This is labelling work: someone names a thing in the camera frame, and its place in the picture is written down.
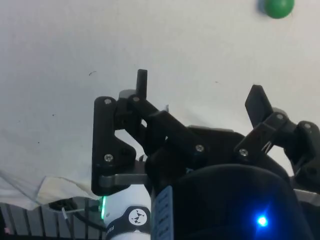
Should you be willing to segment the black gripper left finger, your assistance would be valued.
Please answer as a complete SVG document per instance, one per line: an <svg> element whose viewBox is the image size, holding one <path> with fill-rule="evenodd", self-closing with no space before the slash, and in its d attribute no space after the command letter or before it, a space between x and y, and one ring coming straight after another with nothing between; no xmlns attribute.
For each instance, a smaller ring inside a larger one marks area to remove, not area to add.
<svg viewBox="0 0 320 240"><path fill-rule="evenodd" d="M147 80L147 70L139 69L135 89L94 101L91 190L97 196L130 185L156 187L208 163L205 141L147 100Z"/></svg>

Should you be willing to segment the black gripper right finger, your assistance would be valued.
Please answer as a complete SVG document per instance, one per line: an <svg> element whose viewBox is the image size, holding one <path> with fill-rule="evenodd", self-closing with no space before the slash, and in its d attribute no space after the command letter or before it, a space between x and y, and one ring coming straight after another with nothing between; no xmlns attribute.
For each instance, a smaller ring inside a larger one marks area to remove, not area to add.
<svg viewBox="0 0 320 240"><path fill-rule="evenodd" d="M295 124L284 113L274 110L261 85L251 87L245 108L253 129L235 147L235 154L256 165L273 146L280 147L291 163L293 185L303 191L319 193L319 127L310 121Z"/></svg>

